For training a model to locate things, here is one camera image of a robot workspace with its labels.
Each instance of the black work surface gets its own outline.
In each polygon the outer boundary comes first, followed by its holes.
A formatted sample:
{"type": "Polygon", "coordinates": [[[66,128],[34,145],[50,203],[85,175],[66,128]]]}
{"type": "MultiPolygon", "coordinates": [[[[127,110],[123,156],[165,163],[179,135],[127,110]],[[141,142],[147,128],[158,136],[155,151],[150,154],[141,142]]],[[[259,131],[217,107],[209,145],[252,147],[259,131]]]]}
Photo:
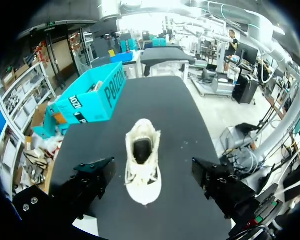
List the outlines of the black work surface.
{"type": "Polygon", "coordinates": [[[179,77],[149,77],[126,82],[112,119],[72,125],[54,165],[51,190],[75,173],[80,163],[115,157],[117,172],[101,200],[91,205],[100,237],[108,240],[224,240],[230,220],[207,200],[192,176],[192,157],[219,163],[208,129],[179,77]],[[142,118],[161,130],[159,167],[162,190],[147,207],[125,187],[125,136],[142,118]]]}
{"type": "Polygon", "coordinates": [[[141,63],[150,67],[167,61],[189,61],[190,65],[196,63],[192,56],[176,47],[147,48],[141,56],[141,63]]]}

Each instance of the black t-shirt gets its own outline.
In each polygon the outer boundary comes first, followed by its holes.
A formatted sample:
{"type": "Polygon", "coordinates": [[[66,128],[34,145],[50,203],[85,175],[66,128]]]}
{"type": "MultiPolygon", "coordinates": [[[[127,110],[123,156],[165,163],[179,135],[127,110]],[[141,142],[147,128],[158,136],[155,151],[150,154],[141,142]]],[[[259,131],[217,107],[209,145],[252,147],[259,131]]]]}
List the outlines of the black t-shirt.
{"type": "MultiPolygon", "coordinates": [[[[233,45],[236,45],[238,43],[238,40],[235,38],[233,39],[233,45]]],[[[228,55],[235,55],[236,50],[234,49],[234,47],[232,46],[232,44],[229,42],[229,50],[227,51],[228,55]]]]}

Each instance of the exit sign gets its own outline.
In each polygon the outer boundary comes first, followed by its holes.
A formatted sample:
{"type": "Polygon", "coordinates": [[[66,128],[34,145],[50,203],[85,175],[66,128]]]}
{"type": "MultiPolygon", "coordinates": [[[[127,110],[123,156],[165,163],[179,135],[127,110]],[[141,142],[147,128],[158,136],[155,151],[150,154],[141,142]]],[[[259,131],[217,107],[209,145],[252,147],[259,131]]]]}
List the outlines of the exit sign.
{"type": "Polygon", "coordinates": [[[48,22],[46,24],[47,27],[52,27],[52,26],[55,26],[56,25],[56,22],[55,21],[51,21],[51,22],[48,22]]]}

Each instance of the white sneaker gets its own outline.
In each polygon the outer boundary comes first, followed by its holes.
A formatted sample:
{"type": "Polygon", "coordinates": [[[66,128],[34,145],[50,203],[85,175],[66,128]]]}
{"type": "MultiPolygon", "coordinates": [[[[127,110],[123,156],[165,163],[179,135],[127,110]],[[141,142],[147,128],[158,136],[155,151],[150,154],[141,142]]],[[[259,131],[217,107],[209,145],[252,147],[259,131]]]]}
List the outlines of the white sneaker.
{"type": "Polygon", "coordinates": [[[160,136],[161,132],[148,119],[140,119],[125,136],[126,189],[134,201],[145,206],[157,200],[161,192],[160,136]]]}

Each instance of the bolt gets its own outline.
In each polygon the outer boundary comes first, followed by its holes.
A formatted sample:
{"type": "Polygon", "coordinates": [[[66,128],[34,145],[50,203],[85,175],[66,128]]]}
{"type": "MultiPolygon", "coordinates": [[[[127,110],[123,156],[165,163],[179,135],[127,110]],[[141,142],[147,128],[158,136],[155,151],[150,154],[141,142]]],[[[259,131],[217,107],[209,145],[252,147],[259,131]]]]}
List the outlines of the bolt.
{"type": "Polygon", "coordinates": [[[38,203],[38,198],[33,197],[31,198],[31,204],[37,204],[38,203]]]}
{"type": "Polygon", "coordinates": [[[30,209],[30,206],[29,206],[29,204],[24,204],[23,205],[23,211],[29,211],[29,209],[30,209]]]}

